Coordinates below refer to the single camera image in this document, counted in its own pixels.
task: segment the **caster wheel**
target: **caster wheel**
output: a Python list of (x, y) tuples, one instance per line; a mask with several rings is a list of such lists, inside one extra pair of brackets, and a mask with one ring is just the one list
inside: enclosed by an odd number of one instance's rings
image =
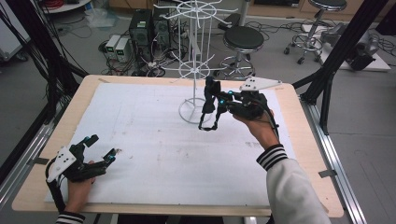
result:
[(302, 63), (304, 63), (304, 58), (301, 58), (301, 59), (299, 59), (299, 60), (297, 61), (297, 64), (302, 64)]
[(219, 70), (213, 71), (213, 77), (218, 77), (219, 74), (220, 74), (220, 71), (219, 71)]
[(314, 62), (315, 62), (315, 63), (318, 63), (318, 62), (320, 62), (320, 56), (317, 56), (317, 57), (315, 57), (315, 60), (314, 60)]

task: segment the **hand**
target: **hand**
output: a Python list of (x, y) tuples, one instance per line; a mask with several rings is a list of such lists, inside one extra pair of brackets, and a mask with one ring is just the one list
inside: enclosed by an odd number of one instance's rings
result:
[(233, 115), (233, 117), (247, 125), (250, 133), (259, 141), (260, 145), (262, 145), (264, 149), (279, 144), (279, 140), (277, 139), (267, 116), (262, 115), (261, 118), (254, 120), (244, 119), (236, 115)]
[(88, 201), (88, 194), (91, 191), (95, 177), (84, 180), (82, 182), (71, 182), (67, 181), (67, 187), (69, 192), (69, 201), (67, 202), (65, 212), (80, 213)]

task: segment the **white plastic bracket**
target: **white plastic bracket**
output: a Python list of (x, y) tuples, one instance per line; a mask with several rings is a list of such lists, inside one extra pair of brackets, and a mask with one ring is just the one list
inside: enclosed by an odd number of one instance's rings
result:
[(281, 80), (273, 80), (263, 77), (249, 77), (242, 86), (239, 87), (240, 91), (259, 91), (266, 88), (278, 86), (282, 84)]
[(52, 164), (52, 169), (49, 171), (47, 182), (52, 182), (75, 161), (76, 157), (69, 151), (69, 149), (67, 147), (61, 147), (61, 150), (59, 150), (58, 155), (56, 156), (55, 163)]

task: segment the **person's left hand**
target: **person's left hand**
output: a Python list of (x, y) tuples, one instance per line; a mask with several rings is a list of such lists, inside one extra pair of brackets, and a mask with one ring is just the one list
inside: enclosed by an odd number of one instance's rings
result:
[(82, 182), (71, 182), (70, 180), (67, 181), (69, 201), (67, 202), (66, 208), (64, 209), (65, 212), (80, 213), (82, 211), (88, 201), (88, 194), (91, 191), (94, 181), (95, 177)]

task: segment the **round stool seat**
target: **round stool seat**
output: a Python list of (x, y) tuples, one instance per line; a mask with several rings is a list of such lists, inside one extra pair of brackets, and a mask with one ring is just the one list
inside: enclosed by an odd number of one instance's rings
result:
[(235, 26), (224, 34), (224, 45), (242, 53), (258, 51), (264, 44), (264, 37), (257, 30), (246, 26)]
[(346, 0), (308, 0), (308, 2), (314, 7), (328, 11), (341, 11), (347, 6)]

